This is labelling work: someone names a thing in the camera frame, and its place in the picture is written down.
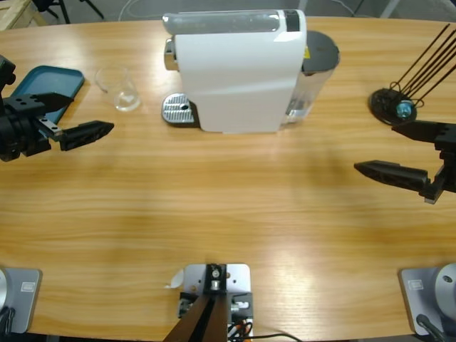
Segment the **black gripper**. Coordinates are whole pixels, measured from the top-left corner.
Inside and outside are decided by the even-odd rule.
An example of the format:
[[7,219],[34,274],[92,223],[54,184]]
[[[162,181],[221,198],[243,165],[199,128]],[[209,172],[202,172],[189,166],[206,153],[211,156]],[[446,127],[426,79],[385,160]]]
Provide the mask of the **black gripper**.
[[[455,149],[455,124],[414,120],[393,126],[392,130],[412,140],[433,143],[436,149]],[[441,150],[442,167],[429,184],[425,202],[435,204],[443,192],[455,193],[455,151]],[[428,184],[428,172],[381,160],[357,162],[361,174],[377,182],[412,191]]]
[[[65,108],[73,102],[72,97],[60,93],[23,94],[6,99],[1,110],[1,161],[10,162],[23,155],[30,157],[51,149],[49,138],[33,123],[35,116],[23,114],[46,114]],[[59,138],[62,151],[94,143],[114,128],[113,123],[94,120],[63,131]]]

